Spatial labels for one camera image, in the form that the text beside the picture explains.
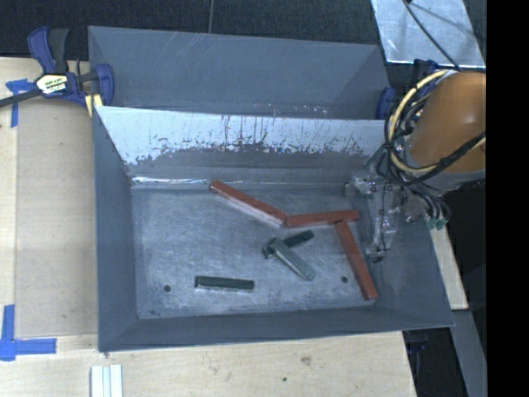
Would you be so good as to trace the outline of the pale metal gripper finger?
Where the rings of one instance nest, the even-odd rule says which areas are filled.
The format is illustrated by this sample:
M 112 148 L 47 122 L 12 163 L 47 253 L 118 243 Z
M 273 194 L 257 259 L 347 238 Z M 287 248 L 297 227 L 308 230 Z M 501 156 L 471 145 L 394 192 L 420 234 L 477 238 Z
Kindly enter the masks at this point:
M 366 247 L 367 257 L 371 262 L 380 262 L 388 255 L 396 233 L 396 224 L 392 219 L 384 215 L 373 219 L 369 244 Z
M 374 179 L 369 176 L 352 175 L 345 184 L 345 196 L 371 199 L 374 196 Z

